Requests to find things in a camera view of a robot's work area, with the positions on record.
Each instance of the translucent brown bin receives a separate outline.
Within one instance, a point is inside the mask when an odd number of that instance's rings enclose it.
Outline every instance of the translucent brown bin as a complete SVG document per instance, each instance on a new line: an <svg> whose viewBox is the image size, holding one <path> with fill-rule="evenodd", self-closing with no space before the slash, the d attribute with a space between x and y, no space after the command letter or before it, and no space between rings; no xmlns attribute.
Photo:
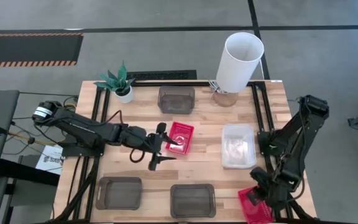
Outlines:
<svg viewBox="0 0 358 224"><path fill-rule="evenodd" d="M215 192L211 184L176 184L171 187L172 218L213 218L215 214Z"/></svg>
<svg viewBox="0 0 358 224"><path fill-rule="evenodd" d="M163 113L191 114L195 104L195 91L191 86L161 86L158 107Z"/></svg>
<svg viewBox="0 0 358 224"><path fill-rule="evenodd" d="M96 198L99 210L137 210L142 199L142 180L138 177L102 177Z"/></svg>

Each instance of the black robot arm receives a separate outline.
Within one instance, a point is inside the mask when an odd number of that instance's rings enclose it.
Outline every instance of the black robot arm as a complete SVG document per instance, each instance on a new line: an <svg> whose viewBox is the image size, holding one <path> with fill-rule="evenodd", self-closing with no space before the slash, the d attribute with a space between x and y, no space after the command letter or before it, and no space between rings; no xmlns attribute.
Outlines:
<svg viewBox="0 0 358 224"><path fill-rule="evenodd" d="M109 122L99 123L84 116L78 115L64 107L57 101L41 102L32 115L36 126L54 126L66 132L67 138L57 142L62 148L62 156L102 156L104 145L125 146L142 151L142 157L146 152L152 153L149 162L149 170L155 170L157 164L162 161L175 159L160 156L163 141L176 144L165 132L166 124L160 123L156 133L148 134L146 130L137 126Z"/></svg>
<svg viewBox="0 0 358 224"><path fill-rule="evenodd" d="M265 201L275 210L289 205L300 218L311 218L295 202L297 198L293 198L291 192L301 183L305 184L305 157L318 130L329 116L329 106L327 101L311 95L301 97L299 104L299 112L284 128L258 135L261 153L279 156L280 160L272 174L259 167L251 171L251 177L258 182L258 186L247 196L254 205Z"/></svg>

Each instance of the succulent plant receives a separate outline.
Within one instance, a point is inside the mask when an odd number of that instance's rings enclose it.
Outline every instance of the succulent plant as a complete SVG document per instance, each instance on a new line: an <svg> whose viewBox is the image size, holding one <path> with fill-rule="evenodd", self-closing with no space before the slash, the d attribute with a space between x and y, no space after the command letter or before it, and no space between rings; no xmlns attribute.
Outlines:
<svg viewBox="0 0 358 224"><path fill-rule="evenodd" d="M126 80L127 79L127 69L124 65L124 62L122 63L121 67L118 70L118 76L113 75L108 70L108 77L101 73L99 74L100 78L103 79L106 82L95 82L94 84L98 87L105 88L110 91L114 91L119 96L125 96L129 93L131 83L134 81L134 79Z"/></svg>

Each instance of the wooden table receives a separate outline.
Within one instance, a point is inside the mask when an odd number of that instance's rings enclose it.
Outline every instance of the wooden table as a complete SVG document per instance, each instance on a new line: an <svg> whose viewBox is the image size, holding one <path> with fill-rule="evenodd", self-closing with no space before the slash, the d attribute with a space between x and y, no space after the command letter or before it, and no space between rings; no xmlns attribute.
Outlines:
<svg viewBox="0 0 358 224"><path fill-rule="evenodd" d="M268 99L276 128L282 128L290 119L290 109L282 82L265 82ZM92 222L244 222L237 192L256 185L246 170L223 169L221 164L221 133L224 124L245 123L254 127L254 133L259 130L255 113L252 91L247 87L239 93L239 100L229 108L216 106L209 99L211 90L207 86L195 86L196 103L190 115L162 114L157 106L158 87L134 87L134 100L128 104L118 102L112 94L109 100L108 115L110 117L117 110L122 110L123 120L131 126L145 128L148 133L155 132L159 122L167 123L169 131L172 122L178 121L195 127L191 149L187 156L177 156L175 161L165 161L157 166L157 171L148 171L147 165L150 155L146 154L144 160L133 164L129 160L130 149L125 147L106 146L104 156L100 160L98 180L102 177L140 177L143 183L141 206L138 210L97 210L94 197ZM96 86L93 81L82 84L76 113L91 117L94 105ZM264 118L265 129L268 129L265 117L262 94L259 100ZM101 117L103 101L99 106ZM264 158L260 155L259 146L255 139L257 149L257 165L265 167ZM65 159L60 182L55 197L55 214L58 215L66 207L68 192L77 158ZM73 196L78 188L81 164L75 177ZM170 188L174 184L212 184L216 194L216 216L214 218L187 218L176 220L170 215ZM297 201L307 213L316 216L311 197L309 184L305 176L306 189ZM80 218L85 215L85 192L81 203Z"/></svg>

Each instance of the small red basket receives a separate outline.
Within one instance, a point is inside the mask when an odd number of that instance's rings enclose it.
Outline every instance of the small red basket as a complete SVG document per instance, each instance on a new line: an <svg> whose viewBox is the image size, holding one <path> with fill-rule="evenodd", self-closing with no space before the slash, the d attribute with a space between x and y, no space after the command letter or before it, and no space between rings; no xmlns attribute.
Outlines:
<svg viewBox="0 0 358 224"><path fill-rule="evenodd" d="M181 124L179 122L173 122L169 137L179 145L167 144L166 150L174 153L187 155L190 148L190 141L193 137L194 127Z"/></svg>
<svg viewBox="0 0 358 224"><path fill-rule="evenodd" d="M242 212L244 213L247 223L266 224L273 222L272 209L268 207L264 201L259 202L257 206L254 206L248 199L247 192L252 189L253 187L239 191Z"/></svg>

